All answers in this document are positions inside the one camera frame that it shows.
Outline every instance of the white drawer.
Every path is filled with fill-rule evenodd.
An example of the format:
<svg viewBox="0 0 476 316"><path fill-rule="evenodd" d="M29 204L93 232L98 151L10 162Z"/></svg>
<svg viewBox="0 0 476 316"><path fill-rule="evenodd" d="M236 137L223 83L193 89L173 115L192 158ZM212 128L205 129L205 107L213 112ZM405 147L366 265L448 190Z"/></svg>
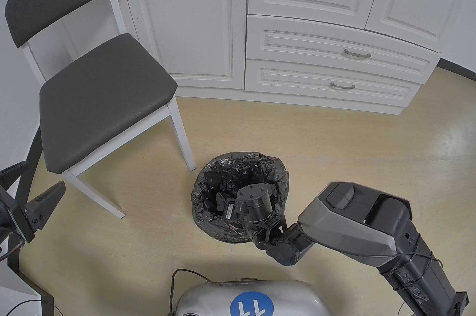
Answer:
<svg viewBox="0 0 476 316"><path fill-rule="evenodd" d="M381 34L273 16L248 15L246 47L246 58L351 69L417 83L425 83L439 61L434 51Z"/></svg>
<svg viewBox="0 0 476 316"><path fill-rule="evenodd" d="M354 87L341 89L331 85ZM406 107L420 85L352 70L246 60L245 90L354 100Z"/></svg>

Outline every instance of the trash bin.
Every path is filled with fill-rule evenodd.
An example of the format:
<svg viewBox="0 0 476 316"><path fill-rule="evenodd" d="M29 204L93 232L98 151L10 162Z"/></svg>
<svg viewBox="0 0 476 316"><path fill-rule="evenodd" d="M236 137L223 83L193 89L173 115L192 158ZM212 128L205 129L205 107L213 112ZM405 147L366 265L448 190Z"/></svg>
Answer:
<svg viewBox="0 0 476 316"><path fill-rule="evenodd" d="M242 187L257 183L271 185L271 204L283 214L289 172L280 159L259 152L231 152L211 160L200 171L192 190L192 215L197 226L222 242L250 242L231 200Z"/></svg>

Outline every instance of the chair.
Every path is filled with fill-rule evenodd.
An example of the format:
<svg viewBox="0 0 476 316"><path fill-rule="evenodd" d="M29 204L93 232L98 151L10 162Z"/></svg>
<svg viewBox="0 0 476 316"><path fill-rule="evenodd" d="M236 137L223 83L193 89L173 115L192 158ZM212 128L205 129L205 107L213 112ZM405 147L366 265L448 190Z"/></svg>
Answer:
<svg viewBox="0 0 476 316"><path fill-rule="evenodd" d="M110 0L120 35L45 80L28 40L91 0L8 0L13 41L40 82L39 116L46 168L99 205L125 214L79 178L135 136L171 117L190 170L196 165L175 100L176 82L126 31L118 0Z"/></svg>

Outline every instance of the metal handle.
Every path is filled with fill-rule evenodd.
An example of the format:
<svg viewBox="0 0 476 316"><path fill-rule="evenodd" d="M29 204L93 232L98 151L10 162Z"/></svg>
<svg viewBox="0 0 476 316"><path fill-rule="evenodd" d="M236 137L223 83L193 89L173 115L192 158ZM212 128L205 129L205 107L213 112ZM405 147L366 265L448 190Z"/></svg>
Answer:
<svg viewBox="0 0 476 316"><path fill-rule="evenodd" d="M370 53L358 54L358 53L351 52L348 49L344 49L344 53L348 54L349 56L360 57L360 58L370 58L370 57L372 57L372 55Z"/></svg>
<svg viewBox="0 0 476 316"><path fill-rule="evenodd" d="M351 89L353 89L353 88L356 88L355 85L352 85L352 86L339 86L339 85L336 85L334 82L331 82L330 85L331 85L332 87L342 88L342 89L344 89L344 90L351 90Z"/></svg>

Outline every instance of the wooden floor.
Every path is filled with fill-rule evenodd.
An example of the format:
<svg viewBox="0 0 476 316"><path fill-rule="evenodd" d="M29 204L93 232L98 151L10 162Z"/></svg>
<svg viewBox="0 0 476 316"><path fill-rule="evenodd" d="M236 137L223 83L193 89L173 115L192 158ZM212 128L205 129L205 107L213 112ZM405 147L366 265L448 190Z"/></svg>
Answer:
<svg viewBox="0 0 476 316"><path fill-rule="evenodd" d="M410 200L414 224L476 315L476 82L436 69L400 116L317 107L179 98L197 166L190 172L168 120L86 171L119 205L116 218L68 185L47 227L21 250L21 271L65 316L163 315L179 267L214 281L311 283L336 315L396 315L402 300L375 268L314 246L282 267L252 244L199 230L190 192L199 170L231 151L282 159L289 222L330 181L354 181ZM41 159L31 197L61 180ZM181 273L176 298L199 278ZM404 306L400 315L411 312Z"/></svg>

